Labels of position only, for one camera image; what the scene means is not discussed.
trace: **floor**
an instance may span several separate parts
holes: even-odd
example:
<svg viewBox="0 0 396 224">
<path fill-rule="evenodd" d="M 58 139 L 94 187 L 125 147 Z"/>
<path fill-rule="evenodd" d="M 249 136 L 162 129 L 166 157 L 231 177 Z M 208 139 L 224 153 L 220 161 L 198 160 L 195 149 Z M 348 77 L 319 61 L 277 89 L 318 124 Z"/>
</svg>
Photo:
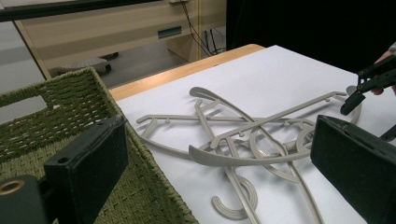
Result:
<svg viewBox="0 0 396 224">
<path fill-rule="evenodd" d="M 212 30 L 218 51 L 225 50 L 225 31 L 225 27 Z M 215 47 L 212 35 L 210 31 L 207 31 L 207 45 L 210 51 L 214 52 Z M 205 34 L 201 36 L 201 39 L 205 40 Z M 106 59 L 111 65 L 111 71 L 109 73 L 98 71 L 98 73 L 101 74 L 103 82 L 109 89 L 188 63 L 174 52 L 168 50 L 165 41 L 118 52 L 118 56 L 110 55 Z"/>
</svg>

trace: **robotic arm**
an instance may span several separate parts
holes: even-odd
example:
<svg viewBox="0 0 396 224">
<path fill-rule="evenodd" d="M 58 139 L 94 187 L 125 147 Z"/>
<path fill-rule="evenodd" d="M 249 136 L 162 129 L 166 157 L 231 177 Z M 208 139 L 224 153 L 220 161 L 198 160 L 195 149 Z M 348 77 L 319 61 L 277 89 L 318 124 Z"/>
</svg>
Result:
<svg viewBox="0 0 396 224">
<path fill-rule="evenodd" d="M 387 88 L 396 84 L 396 56 L 390 55 L 358 72 L 358 87 L 341 106 L 341 114 L 348 115 L 366 97 L 363 95 L 374 88 Z M 396 125 L 381 135 L 381 139 L 392 141 L 396 137 Z"/>
</svg>

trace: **basket handle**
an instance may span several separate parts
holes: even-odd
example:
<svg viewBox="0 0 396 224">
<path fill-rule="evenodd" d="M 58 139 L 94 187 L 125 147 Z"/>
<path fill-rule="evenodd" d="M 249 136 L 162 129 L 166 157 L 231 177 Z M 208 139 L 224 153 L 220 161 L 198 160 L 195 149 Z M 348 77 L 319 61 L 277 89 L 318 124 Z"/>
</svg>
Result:
<svg viewBox="0 0 396 224">
<path fill-rule="evenodd" d="M 28 86 L 26 88 L 18 89 L 15 91 L 9 91 L 3 94 L 0 94 L 0 108 L 7 106 L 7 105 L 12 105 L 17 102 L 33 98 L 36 96 L 41 96 L 46 105 L 49 106 L 49 102 L 46 100 L 46 98 L 42 94 L 42 89 L 43 86 L 40 84 L 35 84 L 32 86 Z"/>
</svg>

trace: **green woven basket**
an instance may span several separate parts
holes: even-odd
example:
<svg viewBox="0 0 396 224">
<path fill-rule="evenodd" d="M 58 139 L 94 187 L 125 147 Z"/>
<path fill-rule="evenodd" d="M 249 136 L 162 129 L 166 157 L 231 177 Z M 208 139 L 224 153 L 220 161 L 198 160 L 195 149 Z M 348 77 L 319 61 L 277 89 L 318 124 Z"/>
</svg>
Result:
<svg viewBox="0 0 396 224">
<path fill-rule="evenodd" d="M 90 125 L 123 115 L 93 68 L 2 94 L 0 107 L 35 96 L 47 108 L 0 125 L 0 180 L 42 177 L 44 161 Z M 95 223 L 197 223 L 128 122 L 126 132 L 129 165 Z"/>
</svg>

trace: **cable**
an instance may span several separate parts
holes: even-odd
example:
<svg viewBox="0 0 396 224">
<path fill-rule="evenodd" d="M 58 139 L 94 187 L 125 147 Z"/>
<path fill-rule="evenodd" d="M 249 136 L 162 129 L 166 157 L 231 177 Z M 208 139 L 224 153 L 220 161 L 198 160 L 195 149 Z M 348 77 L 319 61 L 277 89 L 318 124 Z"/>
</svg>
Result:
<svg viewBox="0 0 396 224">
<path fill-rule="evenodd" d="M 210 29 L 210 35 L 212 36 L 212 43 L 213 43 L 213 48 L 215 49 L 215 53 L 218 54 L 218 48 L 216 48 L 215 38 L 213 38 L 212 29 Z"/>
<path fill-rule="evenodd" d="M 205 37 L 205 44 L 208 46 L 209 48 L 209 38 L 207 38 L 207 31 L 204 31 L 204 37 Z"/>
<path fill-rule="evenodd" d="M 217 47 L 215 46 L 216 53 L 220 54 L 220 53 L 222 53 L 222 52 L 227 50 L 227 48 L 224 45 L 224 35 L 220 31 L 218 31 L 216 28 L 213 28 L 213 30 L 215 30 L 216 32 L 219 33 L 219 35 L 221 35 L 221 45 L 224 46 L 224 47 L 220 48 L 220 49 L 217 49 Z"/>
<path fill-rule="evenodd" d="M 200 37 L 200 35 L 198 34 L 198 32 L 194 29 L 194 27 L 193 27 L 193 25 L 192 25 L 192 23 L 191 23 L 191 21 L 190 21 L 189 11 L 187 10 L 186 3 L 185 3 L 184 1 L 182 1 L 182 0 L 180 0 L 180 4 L 183 6 L 184 13 L 186 14 L 187 21 L 189 22 L 190 33 L 191 33 L 191 36 L 192 36 L 192 38 L 194 39 L 194 41 L 198 44 L 198 46 L 204 51 L 204 53 L 205 53 L 208 57 L 210 57 L 211 55 L 214 55 L 212 52 L 210 52 L 209 47 L 205 44 L 204 40 Z M 194 34 L 196 34 L 196 35 L 198 36 L 198 38 L 199 38 L 200 41 L 198 41 L 198 40 L 195 38 L 195 35 L 194 35 Z"/>
</svg>

